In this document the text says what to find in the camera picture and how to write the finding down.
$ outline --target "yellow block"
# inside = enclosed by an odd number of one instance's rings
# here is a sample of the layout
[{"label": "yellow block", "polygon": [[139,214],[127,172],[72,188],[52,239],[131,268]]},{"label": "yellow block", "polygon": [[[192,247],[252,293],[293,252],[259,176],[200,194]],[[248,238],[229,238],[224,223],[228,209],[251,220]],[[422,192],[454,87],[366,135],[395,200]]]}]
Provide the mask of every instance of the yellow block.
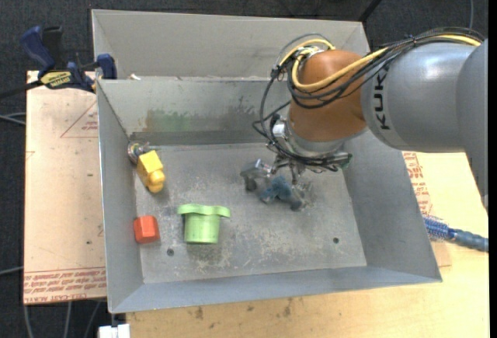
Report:
[{"label": "yellow block", "polygon": [[155,150],[138,157],[137,173],[143,184],[152,193],[160,192],[164,187],[164,166]]}]

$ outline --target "blue connector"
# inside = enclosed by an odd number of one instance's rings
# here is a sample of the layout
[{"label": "blue connector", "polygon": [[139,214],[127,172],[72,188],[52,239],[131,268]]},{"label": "blue connector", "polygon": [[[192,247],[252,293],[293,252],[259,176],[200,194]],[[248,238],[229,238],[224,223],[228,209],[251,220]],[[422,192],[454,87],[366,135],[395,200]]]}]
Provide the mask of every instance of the blue connector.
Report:
[{"label": "blue connector", "polygon": [[465,230],[451,228],[441,219],[423,216],[426,230],[431,239],[447,240],[459,246],[488,252],[488,239]]}]

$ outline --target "small metal part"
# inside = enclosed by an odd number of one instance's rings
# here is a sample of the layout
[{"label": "small metal part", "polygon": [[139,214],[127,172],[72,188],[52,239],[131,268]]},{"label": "small metal part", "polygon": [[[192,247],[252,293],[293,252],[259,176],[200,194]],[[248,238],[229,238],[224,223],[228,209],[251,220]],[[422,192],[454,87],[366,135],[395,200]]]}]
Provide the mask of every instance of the small metal part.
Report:
[{"label": "small metal part", "polygon": [[138,157],[142,154],[149,152],[149,144],[148,142],[130,142],[127,146],[127,155],[132,161],[133,164],[138,163]]},{"label": "small metal part", "polygon": [[278,120],[274,125],[273,125],[273,135],[276,138],[283,138],[287,139],[287,125],[285,124],[284,121]]},{"label": "small metal part", "polygon": [[255,162],[250,162],[240,172],[240,176],[245,181],[245,188],[248,191],[254,191],[257,188],[256,178],[263,178],[268,180],[273,174],[273,167],[264,163],[261,159]]}]

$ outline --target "green spool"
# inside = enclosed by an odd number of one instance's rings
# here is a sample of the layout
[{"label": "green spool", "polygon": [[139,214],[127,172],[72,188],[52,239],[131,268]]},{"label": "green spool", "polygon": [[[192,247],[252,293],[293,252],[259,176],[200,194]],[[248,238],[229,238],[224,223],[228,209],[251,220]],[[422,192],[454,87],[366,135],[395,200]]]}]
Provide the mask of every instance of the green spool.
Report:
[{"label": "green spool", "polygon": [[221,217],[231,217],[229,208],[221,205],[184,204],[177,213],[185,216],[185,242],[216,244]]}]

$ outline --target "orange object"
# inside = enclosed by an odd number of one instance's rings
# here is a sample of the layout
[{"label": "orange object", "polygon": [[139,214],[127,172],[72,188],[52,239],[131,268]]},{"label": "orange object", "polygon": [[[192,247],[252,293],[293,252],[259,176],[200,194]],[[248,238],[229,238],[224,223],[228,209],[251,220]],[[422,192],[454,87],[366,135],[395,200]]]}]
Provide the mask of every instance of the orange object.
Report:
[{"label": "orange object", "polygon": [[161,238],[158,230],[157,219],[152,215],[144,215],[133,221],[134,238],[140,244],[154,242]]}]

